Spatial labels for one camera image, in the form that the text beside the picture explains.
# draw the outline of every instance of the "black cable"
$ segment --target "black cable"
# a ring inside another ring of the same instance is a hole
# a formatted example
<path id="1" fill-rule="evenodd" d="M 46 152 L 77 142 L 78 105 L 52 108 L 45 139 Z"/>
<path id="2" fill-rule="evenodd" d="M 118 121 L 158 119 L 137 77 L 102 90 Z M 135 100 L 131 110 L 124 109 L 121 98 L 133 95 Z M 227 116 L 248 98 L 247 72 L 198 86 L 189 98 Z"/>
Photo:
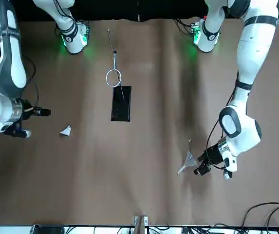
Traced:
<path id="1" fill-rule="evenodd" d="M 279 210 L 279 206 L 276 207 L 271 213 L 270 215 L 268 216 L 268 219 L 267 219 L 267 222 L 266 222 L 266 227 L 267 227 L 267 233 L 269 232 L 269 223 L 270 223 L 270 219 L 272 217 L 272 215 Z"/>
<path id="2" fill-rule="evenodd" d="M 185 35 L 187 35 L 187 36 L 192 36 L 191 30 L 188 31 L 188 29 L 187 29 L 184 25 L 180 24 L 176 19 L 174 19 L 174 22 L 176 23 L 176 26 L 178 27 L 178 29 L 179 29 L 183 34 L 185 34 Z M 179 27 L 179 24 L 184 28 L 185 32 L 183 32 L 183 31 L 181 30 L 181 28 Z"/>
<path id="3" fill-rule="evenodd" d="M 157 233 L 157 234 L 161 234 L 161 233 L 159 233 L 157 230 L 152 229 L 152 228 L 149 228 L 149 227 L 148 227 L 148 230 L 153 230 L 155 233 Z"/>
<path id="4" fill-rule="evenodd" d="M 169 227 L 166 227 L 166 228 L 158 228 L 158 227 L 154 227 L 154 228 L 158 229 L 159 231 L 166 231 L 166 230 L 168 230 L 168 229 L 169 229 Z"/>
<path id="5" fill-rule="evenodd" d="M 235 94 L 235 91 L 236 91 L 236 87 L 234 87 L 234 89 L 233 89 L 233 91 L 232 91 L 232 94 L 230 95 L 230 97 L 229 97 L 229 99 L 228 99 L 228 101 L 227 101 L 227 103 L 226 103 L 226 105 L 225 106 L 227 106 L 229 103 L 230 103 L 230 101 L 232 100 L 232 98 L 233 98 L 233 95 Z"/>
<path id="6" fill-rule="evenodd" d="M 188 28 L 191 28 L 191 27 L 192 27 L 190 24 L 186 24 L 186 23 L 182 22 L 181 19 L 176 19 L 176 20 L 177 20 L 177 22 L 179 22 L 179 23 L 180 23 L 182 26 L 184 26 L 184 27 L 188 27 Z"/>
<path id="7" fill-rule="evenodd" d="M 245 216 L 244 216 L 244 218 L 243 218 L 242 225 L 241 225 L 241 229 L 244 228 L 245 221 L 246 221 L 246 219 L 247 219 L 248 214 L 251 212 L 251 210 L 254 209 L 254 208 L 257 208 L 257 207 L 259 207 L 259 206 L 265 206 L 265 205 L 279 205 L 279 202 L 265 202 L 265 203 L 261 203 L 261 204 L 258 204 L 258 205 L 255 205 L 255 206 L 252 206 L 251 208 L 249 208 L 249 209 L 247 210 L 247 212 L 245 213 Z"/>
<path id="8" fill-rule="evenodd" d="M 175 20 L 174 20 L 174 22 L 175 22 L 175 24 L 176 24 L 176 26 L 177 26 L 177 28 L 178 28 L 178 31 L 179 31 L 180 35 L 182 35 L 182 37 L 183 37 L 184 39 L 186 39 L 185 36 L 188 36 L 188 37 L 190 36 L 190 34 L 185 33 L 185 32 L 183 32 L 183 31 L 181 30 L 181 28 L 179 27 L 178 22 L 176 22 Z"/>
<path id="9" fill-rule="evenodd" d="M 128 227 L 127 226 L 126 227 L 125 226 L 120 227 L 119 230 L 116 232 L 116 234 L 118 234 L 119 231 L 121 231 L 122 228 L 128 228 Z"/>
<path id="10" fill-rule="evenodd" d="M 76 226 L 70 226 L 69 229 L 66 231 L 65 234 L 69 234 L 70 232 L 72 232 L 72 230 L 76 228 Z"/>
<path id="11" fill-rule="evenodd" d="M 235 92 L 235 88 L 233 89 L 232 94 L 230 95 L 229 100 L 228 100 L 227 103 L 229 103 L 230 100 L 232 99 L 234 92 Z M 209 156 L 208 156 L 208 152 L 207 152 L 207 147 L 208 147 L 209 140 L 210 140 L 210 138 L 211 138 L 211 136 L 212 136 L 212 134 L 213 134 L 213 131 L 214 131 L 215 128 L 216 128 L 216 125 L 217 125 L 218 121 L 219 121 L 219 120 L 217 120 L 216 123 L 214 124 L 214 127 L 212 128 L 212 130 L 211 130 L 211 132 L 210 132 L 210 134 L 209 134 L 209 136 L 208 136 L 208 138 L 207 138 L 206 147 L 205 147 L 205 152 L 206 152 L 206 157 L 207 157 L 209 163 L 210 163 L 211 165 L 213 165 L 213 167 L 215 167 L 215 168 L 217 168 L 217 169 L 219 169 L 219 170 L 224 170 L 224 169 L 225 169 L 224 166 L 223 166 L 223 167 L 219 167 L 219 166 L 216 166 L 215 164 L 212 163 L 211 159 L 210 159 Z"/>
<path id="12" fill-rule="evenodd" d="M 37 99 L 36 99 L 36 101 L 35 101 L 35 104 L 33 105 L 34 107 L 36 107 L 37 104 L 38 104 L 38 101 L 39 101 L 38 87 L 37 87 L 36 81 L 34 80 L 34 76 L 35 76 L 35 74 L 36 74 L 36 72 L 37 72 L 37 67 L 36 67 L 36 65 L 34 64 L 34 62 L 33 62 L 29 57 L 27 57 L 26 55 L 22 55 L 22 56 L 32 64 L 32 66 L 33 66 L 33 73 L 32 73 L 32 75 L 31 75 L 31 78 L 27 81 L 25 87 L 23 88 L 23 90 L 22 90 L 22 92 L 21 92 L 19 98 L 22 97 L 23 92 L 24 92 L 25 89 L 28 87 L 28 85 L 32 82 L 33 85 L 34 85 L 34 88 L 35 88 L 35 90 L 36 90 L 36 94 L 37 94 Z"/>
<path id="13" fill-rule="evenodd" d="M 58 0 L 53 0 L 53 1 L 56 1 L 58 7 L 60 8 L 61 12 L 63 13 L 63 14 L 61 14 L 61 12 L 59 11 L 58 7 L 56 7 L 58 13 L 59 13 L 61 16 L 63 16 L 63 17 L 68 17 L 68 18 L 72 19 L 72 20 L 75 22 L 75 19 L 74 19 L 73 17 L 68 16 L 68 15 L 64 12 L 64 10 L 61 8 L 60 3 L 58 2 Z"/>

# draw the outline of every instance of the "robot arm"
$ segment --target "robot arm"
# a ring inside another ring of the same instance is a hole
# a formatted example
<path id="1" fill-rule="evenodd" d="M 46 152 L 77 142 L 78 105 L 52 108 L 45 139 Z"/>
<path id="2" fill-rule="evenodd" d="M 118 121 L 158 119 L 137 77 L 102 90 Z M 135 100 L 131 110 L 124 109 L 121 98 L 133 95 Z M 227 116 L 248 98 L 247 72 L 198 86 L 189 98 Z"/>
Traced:
<path id="1" fill-rule="evenodd" d="M 58 25 L 65 46 L 71 54 L 79 53 L 87 45 L 89 28 L 76 22 L 69 7 L 74 0 L 33 0 L 35 5 L 49 14 Z"/>
<path id="2" fill-rule="evenodd" d="M 21 121 L 31 115 L 50 115 L 50 111 L 32 107 L 19 98 L 26 85 L 26 73 L 21 61 L 16 13 L 9 0 L 0 0 L 0 52 L 0 132 L 29 137 L 31 132 L 21 129 Z"/>
<path id="3" fill-rule="evenodd" d="M 240 0 L 229 0 L 228 8 L 236 5 L 237 1 Z M 204 175 L 210 171 L 210 165 L 224 162 L 224 176 L 231 178 L 232 172 L 237 170 L 237 156 L 255 147 L 261 140 L 260 126 L 256 120 L 246 114 L 246 103 L 256 75 L 264 63 L 273 40 L 278 18 L 278 0 L 246 1 L 248 5 L 242 4 L 242 2 L 241 5 L 246 10 L 236 9 L 236 12 L 243 14 L 244 29 L 238 45 L 239 69 L 235 91 L 231 102 L 222 109 L 219 115 L 219 123 L 225 131 L 226 137 L 208 148 L 207 153 L 205 151 L 199 157 L 199 161 L 202 163 L 199 168 L 194 170 L 195 174 Z M 223 19 L 220 8 L 219 12 L 212 16 Z M 219 28 L 220 26 L 217 25 L 215 31 L 219 32 Z M 205 46 L 206 40 L 208 40 L 209 46 Z M 209 41 L 209 38 L 201 35 L 198 43 L 200 49 L 204 48 L 204 51 L 208 52 L 214 45 L 215 43 Z"/>

